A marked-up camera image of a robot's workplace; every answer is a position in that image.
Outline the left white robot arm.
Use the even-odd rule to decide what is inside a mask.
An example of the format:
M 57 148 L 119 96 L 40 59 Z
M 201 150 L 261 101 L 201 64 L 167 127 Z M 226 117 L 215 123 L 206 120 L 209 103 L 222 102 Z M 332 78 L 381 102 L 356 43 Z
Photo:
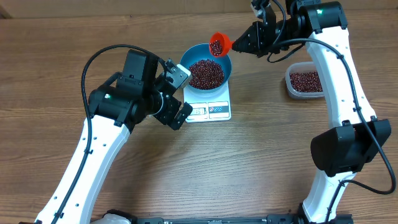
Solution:
M 159 77 L 117 72 L 93 90 L 86 98 L 87 117 L 75 152 L 35 223 L 90 223 L 109 168 L 135 125 L 153 116 L 178 130 L 192 112 L 173 96 L 191 78 L 186 69 Z

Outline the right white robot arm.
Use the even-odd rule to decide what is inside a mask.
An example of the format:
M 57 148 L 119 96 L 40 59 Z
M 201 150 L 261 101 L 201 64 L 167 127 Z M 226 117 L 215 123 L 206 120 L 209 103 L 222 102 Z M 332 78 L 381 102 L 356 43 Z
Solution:
M 257 17 L 232 45 L 234 51 L 270 57 L 293 54 L 305 46 L 320 82 L 329 130 L 310 145 L 317 168 L 297 223 L 351 223 L 336 208 L 348 184 L 376 155 L 391 134 L 388 120 L 377 118 L 361 87 L 349 48 L 348 21 L 339 2 L 287 1 L 277 21 L 271 1 L 253 1 Z

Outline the red measuring scoop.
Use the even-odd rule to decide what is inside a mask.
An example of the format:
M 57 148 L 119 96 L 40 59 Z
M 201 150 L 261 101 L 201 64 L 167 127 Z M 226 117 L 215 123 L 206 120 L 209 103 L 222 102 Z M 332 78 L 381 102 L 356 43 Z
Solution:
M 214 57 L 224 57 L 232 49 L 234 41 L 223 33 L 216 32 L 209 41 L 209 50 Z

